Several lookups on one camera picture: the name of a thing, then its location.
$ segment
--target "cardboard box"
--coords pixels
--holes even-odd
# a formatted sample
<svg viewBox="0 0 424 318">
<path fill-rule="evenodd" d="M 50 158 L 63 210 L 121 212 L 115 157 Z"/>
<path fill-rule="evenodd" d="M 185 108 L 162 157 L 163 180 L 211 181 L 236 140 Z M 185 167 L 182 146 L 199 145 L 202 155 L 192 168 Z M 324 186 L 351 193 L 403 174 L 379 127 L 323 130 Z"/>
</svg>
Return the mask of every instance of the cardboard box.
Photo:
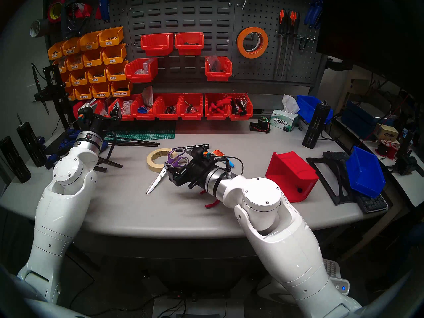
<svg viewBox="0 0 424 318">
<path fill-rule="evenodd" d="M 388 140 L 388 141 L 395 141 L 398 137 L 398 132 L 394 127 L 377 124 L 374 135 L 377 137 L 378 140 Z"/>
<path fill-rule="evenodd" d="M 296 126 L 298 119 L 299 114 L 291 114 L 278 109 L 272 112 L 270 123 L 280 129 L 286 128 L 286 131 L 289 132 Z"/>
</svg>

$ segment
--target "purple-handled scissors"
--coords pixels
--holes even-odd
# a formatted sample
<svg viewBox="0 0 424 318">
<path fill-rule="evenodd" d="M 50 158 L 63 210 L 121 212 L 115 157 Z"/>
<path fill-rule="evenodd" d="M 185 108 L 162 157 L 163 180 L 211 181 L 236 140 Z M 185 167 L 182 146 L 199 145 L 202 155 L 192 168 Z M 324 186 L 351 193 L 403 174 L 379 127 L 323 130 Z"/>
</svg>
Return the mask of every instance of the purple-handled scissors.
<svg viewBox="0 0 424 318">
<path fill-rule="evenodd" d="M 156 179 L 153 180 L 149 188 L 147 188 L 147 195 L 150 194 L 153 189 L 155 189 L 156 185 L 162 180 L 163 176 L 166 174 L 167 164 L 172 165 L 173 167 L 182 167 L 188 164 L 189 159 L 187 156 L 184 156 L 184 153 L 185 151 L 182 147 L 175 148 L 168 153 L 168 160 L 164 164 L 163 169 L 159 172 L 159 175 L 156 177 Z"/>
</svg>

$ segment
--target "blue plastic bin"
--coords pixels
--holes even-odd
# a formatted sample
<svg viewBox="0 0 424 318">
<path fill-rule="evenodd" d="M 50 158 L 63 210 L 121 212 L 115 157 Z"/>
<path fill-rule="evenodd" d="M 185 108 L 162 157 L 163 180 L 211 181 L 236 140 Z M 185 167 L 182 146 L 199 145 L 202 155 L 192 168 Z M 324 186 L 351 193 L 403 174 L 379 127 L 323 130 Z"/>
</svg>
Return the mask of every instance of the blue plastic bin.
<svg viewBox="0 0 424 318">
<path fill-rule="evenodd" d="M 356 146 L 346 168 L 351 188 L 368 197 L 376 198 L 386 184 L 377 156 Z"/>
<path fill-rule="evenodd" d="M 318 98 L 309 95 L 298 95 L 297 96 L 297 104 L 300 108 L 298 114 L 303 117 L 305 121 L 311 123 L 312 116 L 314 115 L 315 108 L 321 102 Z M 325 123 L 328 124 L 330 122 L 331 117 L 333 117 L 333 110 L 330 109 L 328 116 L 325 120 Z"/>
</svg>

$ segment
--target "screwdriver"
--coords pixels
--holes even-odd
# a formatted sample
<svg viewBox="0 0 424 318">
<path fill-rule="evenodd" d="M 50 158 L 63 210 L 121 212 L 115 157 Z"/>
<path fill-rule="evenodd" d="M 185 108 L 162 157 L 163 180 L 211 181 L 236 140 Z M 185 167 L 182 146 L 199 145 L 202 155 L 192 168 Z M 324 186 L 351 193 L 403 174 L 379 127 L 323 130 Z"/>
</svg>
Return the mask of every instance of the screwdriver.
<svg viewBox="0 0 424 318">
<path fill-rule="evenodd" d="M 278 27 L 278 49 L 277 49 L 277 58 L 275 61 L 275 67 L 274 67 L 274 76 L 273 78 L 277 77 L 277 71 L 278 71 L 278 65 L 280 63 L 280 56 L 281 56 L 281 47 L 283 46 L 283 36 L 286 32 L 286 25 L 287 25 L 287 14 L 285 9 L 280 10 L 280 26 Z"/>
<path fill-rule="evenodd" d="M 289 75 L 290 67 L 291 67 L 291 61 L 293 59 L 293 52 L 294 52 L 294 44 L 296 43 L 296 36 L 297 32 L 299 30 L 299 23 L 300 23 L 300 13 L 296 11 L 290 12 L 290 26 L 289 26 L 289 33 L 293 36 L 293 45 L 291 47 L 290 52 L 290 59 L 289 64 L 287 66 L 287 72 L 286 72 L 286 80 Z"/>
</svg>

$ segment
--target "green cutting mat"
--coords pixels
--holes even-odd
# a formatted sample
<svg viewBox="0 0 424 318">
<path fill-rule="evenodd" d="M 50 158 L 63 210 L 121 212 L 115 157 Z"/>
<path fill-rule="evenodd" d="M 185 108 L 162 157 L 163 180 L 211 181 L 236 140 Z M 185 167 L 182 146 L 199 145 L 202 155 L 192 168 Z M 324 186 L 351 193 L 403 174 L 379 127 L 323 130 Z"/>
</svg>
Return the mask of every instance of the green cutting mat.
<svg viewBox="0 0 424 318">
<path fill-rule="evenodd" d="M 132 131 L 118 131 L 117 136 L 128 139 L 137 140 L 161 140 L 161 139 L 174 139 L 175 129 L 168 130 L 132 130 Z M 108 133 L 105 140 L 113 140 L 113 136 Z"/>
</svg>

